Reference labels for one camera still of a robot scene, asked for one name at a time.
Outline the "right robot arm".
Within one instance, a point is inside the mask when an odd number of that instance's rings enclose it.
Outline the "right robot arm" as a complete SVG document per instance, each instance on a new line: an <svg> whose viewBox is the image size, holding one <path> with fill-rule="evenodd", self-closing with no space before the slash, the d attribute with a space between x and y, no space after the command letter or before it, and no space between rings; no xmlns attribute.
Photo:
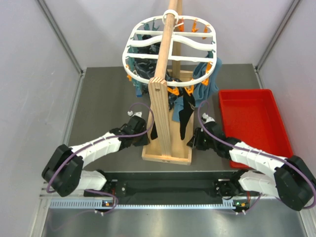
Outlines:
<svg viewBox="0 0 316 237"><path fill-rule="evenodd" d="M219 157L244 164L250 170L239 171L230 184L234 191L252 191L279 199L289 208L300 211L316 204L316 179L305 162L275 156L244 141L227 137L221 126L207 114L200 118L189 147L200 151L212 149Z"/></svg>

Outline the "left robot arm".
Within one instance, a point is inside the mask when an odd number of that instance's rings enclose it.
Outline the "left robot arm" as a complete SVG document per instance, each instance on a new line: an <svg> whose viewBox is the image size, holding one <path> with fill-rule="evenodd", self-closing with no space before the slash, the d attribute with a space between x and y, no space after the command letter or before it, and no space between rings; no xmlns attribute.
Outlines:
<svg viewBox="0 0 316 237"><path fill-rule="evenodd" d="M97 139L72 147L65 144L58 146L41 174L48 183L47 187L61 197L76 190L102 190L107 182L105 175L101 170L85 171L87 165L131 146L149 144L142 113L129 111L128 115L128 123L111 129Z"/></svg>

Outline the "white round clip hanger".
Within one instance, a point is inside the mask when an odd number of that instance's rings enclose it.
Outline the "white round clip hanger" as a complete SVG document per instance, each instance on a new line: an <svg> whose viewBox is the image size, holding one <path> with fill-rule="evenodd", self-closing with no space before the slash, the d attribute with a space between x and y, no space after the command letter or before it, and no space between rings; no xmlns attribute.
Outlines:
<svg viewBox="0 0 316 237"><path fill-rule="evenodd" d="M161 20L164 24L163 31L150 31L141 29L145 24ZM192 56L177 56L172 54L173 44L181 43L189 47L206 52L212 52L212 58L192 57ZM131 53L131 48L140 48L151 46L155 43L161 43L159 53L157 55L145 53ZM179 15L175 10L169 9L163 15L154 16L138 23L132 30L130 37L126 43L122 53L122 63L127 73L129 80L149 84L149 80L136 75L131 69L131 64L128 59L151 59L157 60L156 69L166 69L167 62L172 61L190 61L198 63L206 63L205 74L197 79L192 79L188 82L167 82L167 86L173 87L191 87L201 83L206 85L217 62L217 44L216 31L214 27L207 21L193 16Z"/></svg>

